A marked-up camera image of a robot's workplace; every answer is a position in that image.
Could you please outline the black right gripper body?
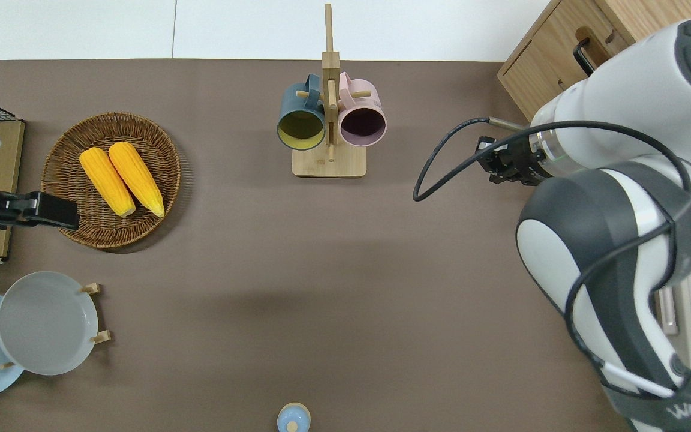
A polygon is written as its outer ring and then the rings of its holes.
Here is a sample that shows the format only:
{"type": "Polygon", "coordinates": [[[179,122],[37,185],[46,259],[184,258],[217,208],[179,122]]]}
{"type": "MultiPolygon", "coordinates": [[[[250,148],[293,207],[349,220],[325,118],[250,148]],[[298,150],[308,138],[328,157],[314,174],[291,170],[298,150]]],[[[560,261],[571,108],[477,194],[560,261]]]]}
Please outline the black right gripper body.
{"type": "Polygon", "coordinates": [[[518,139],[497,147],[497,151],[488,157],[488,172],[507,170],[507,182],[519,182],[535,187],[553,177],[541,164],[543,159],[545,159],[543,151],[532,150],[528,139],[518,139]]]}

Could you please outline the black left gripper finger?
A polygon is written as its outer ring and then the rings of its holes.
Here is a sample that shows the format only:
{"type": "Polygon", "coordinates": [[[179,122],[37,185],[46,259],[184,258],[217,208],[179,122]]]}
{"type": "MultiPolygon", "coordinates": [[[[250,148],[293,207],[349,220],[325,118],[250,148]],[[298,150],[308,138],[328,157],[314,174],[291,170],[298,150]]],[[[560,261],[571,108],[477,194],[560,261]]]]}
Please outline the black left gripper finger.
{"type": "Polygon", "coordinates": [[[72,200],[61,199],[47,193],[38,197],[38,220],[41,223],[77,230],[80,226],[79,206],[72,200]]]}

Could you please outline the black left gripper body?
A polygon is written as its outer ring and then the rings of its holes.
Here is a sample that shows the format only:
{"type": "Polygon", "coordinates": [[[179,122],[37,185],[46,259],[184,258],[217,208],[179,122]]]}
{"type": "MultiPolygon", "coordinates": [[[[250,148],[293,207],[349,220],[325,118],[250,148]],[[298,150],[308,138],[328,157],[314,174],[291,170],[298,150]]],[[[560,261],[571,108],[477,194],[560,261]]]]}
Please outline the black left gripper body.
{"type": "Polygon", "coordinates": [[[0,192],[0,230],[10,226],[35,227],[35,211],[41,192],[17,194],[0,192]]]}

